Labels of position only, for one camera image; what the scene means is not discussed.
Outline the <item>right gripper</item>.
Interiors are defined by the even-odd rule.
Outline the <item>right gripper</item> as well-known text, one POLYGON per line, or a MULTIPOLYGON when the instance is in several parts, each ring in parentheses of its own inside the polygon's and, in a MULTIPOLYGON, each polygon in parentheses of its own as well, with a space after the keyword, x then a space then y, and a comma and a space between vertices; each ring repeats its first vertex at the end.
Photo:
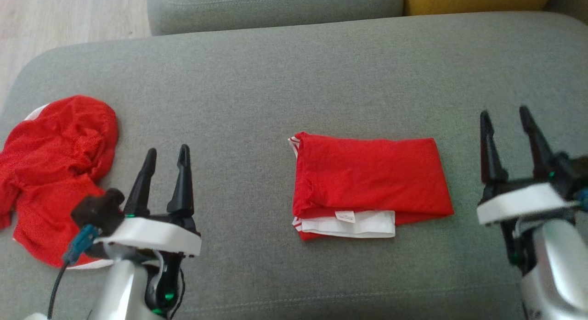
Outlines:
POLYGON ((519 108, 521 125, 528 136, 533 160, 533 178, 508 180, 494 142, 488 111, 480 114, 481 200, 476 208, 480 225, 491 225, 520 217, 580 207, 574 196, 556 189, 552 173, 553 152, 527 106, 519 108))

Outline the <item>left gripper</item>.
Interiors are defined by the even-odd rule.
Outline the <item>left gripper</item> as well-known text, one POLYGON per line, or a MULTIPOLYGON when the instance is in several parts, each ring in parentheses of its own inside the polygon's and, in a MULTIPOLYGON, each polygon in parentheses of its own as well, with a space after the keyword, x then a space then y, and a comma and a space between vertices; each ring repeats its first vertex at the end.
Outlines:
POLYGON ((145 161, 124 205, 124 215, 127 218, 122 220, 109 236, 95 239, 94 244, 120 245, 139 250, 182 253, 188 257, 197 257, 200 255, 202 239, 191 218, 194 215, 194 198, 190 148, 186 144, 181 145, 175 189, 167 205, 167 212, 179 218, 148 218, 148 201, 151 180, 156 169, 156 156, 155 148, 147 151, 145 161))

